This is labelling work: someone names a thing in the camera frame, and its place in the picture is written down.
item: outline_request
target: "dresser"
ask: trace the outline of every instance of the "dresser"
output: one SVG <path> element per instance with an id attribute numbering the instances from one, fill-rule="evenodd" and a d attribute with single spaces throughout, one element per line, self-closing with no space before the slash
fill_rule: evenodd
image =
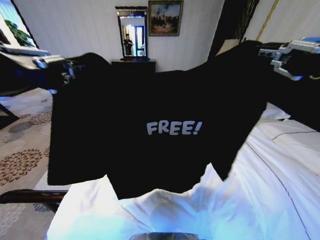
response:
<path id="1" fill-rule="evenodd" d="M 156 60 L 139 60 L 139 59 L 115 59 L 111 61 L 112 66 L 121 71 L 128 71 L 131 73 L 146 73 L 153 74 L 156 72 Z"/>

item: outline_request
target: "patterned carpet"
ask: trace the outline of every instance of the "patterned carpet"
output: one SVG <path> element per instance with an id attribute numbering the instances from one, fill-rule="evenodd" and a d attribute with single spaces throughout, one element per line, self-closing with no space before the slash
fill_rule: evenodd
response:
<path id="1" fill-rule="evenodd" d="M 19 120 L 0 130 L 0 194 L 33 189 L 48 169 L 52 96 L 0 97 Z M 44 240 L 54 214 L 40 203 L 0 204 L 0 240 Z"/>

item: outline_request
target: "mirror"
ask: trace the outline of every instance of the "mirror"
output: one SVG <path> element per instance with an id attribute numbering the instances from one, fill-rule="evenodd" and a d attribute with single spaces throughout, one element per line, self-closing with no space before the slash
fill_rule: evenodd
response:
<path id="1" fill-rule="evenodd" d="M 147 7 L 116 6 L 124 59 L 146 59 L 147 49 Z"/>

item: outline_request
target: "picture frame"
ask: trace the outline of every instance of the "picture frame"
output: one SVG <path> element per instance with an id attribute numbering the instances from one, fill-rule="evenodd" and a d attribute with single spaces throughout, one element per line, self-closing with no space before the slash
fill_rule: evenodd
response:
<path id="1" fill-rule="evenodd" d="M 183 6 L 183 0 L 150 0 L 149 36 L 179 36 Z"/>

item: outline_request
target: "white bed sheet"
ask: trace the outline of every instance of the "white bed sheet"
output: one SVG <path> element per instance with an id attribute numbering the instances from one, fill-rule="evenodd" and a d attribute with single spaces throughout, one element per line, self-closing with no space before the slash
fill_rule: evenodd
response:
<path id="1" fill-rule="evenodd" d="M 295 120 L 261 123 L 258 127 L 310 171 L 320 175 L 320 132 Z"/>
<path id="2" fill-rule="evenodd" d="M 73 184 L 47 239 L 128 240 L 145 232 L 206 240 L 320 239 L 319 203 L 319 176 L 255 127 L 224 182 L 209 164 L 200 183 L 183 194 L 156 189 L 119 201 L 107 176 Z"/>

